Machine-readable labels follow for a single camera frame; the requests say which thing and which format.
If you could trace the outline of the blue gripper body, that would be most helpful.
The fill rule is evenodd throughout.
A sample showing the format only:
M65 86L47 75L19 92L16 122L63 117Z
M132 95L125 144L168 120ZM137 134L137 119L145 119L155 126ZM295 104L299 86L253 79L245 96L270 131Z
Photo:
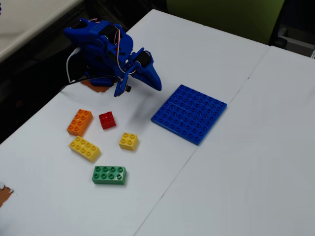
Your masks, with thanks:
M147 71L147 67L153 63L151 53L144 48L141 48L137 53L132 52L127 60L126 68L128 74L144 74Z

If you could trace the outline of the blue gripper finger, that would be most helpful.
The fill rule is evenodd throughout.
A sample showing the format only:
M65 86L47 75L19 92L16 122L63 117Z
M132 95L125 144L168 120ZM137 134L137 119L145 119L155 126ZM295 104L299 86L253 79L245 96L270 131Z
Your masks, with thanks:
M160 77L155 71L153 64L148 64L145 67L137 67L137 79L154 88L157 91L162 90Z

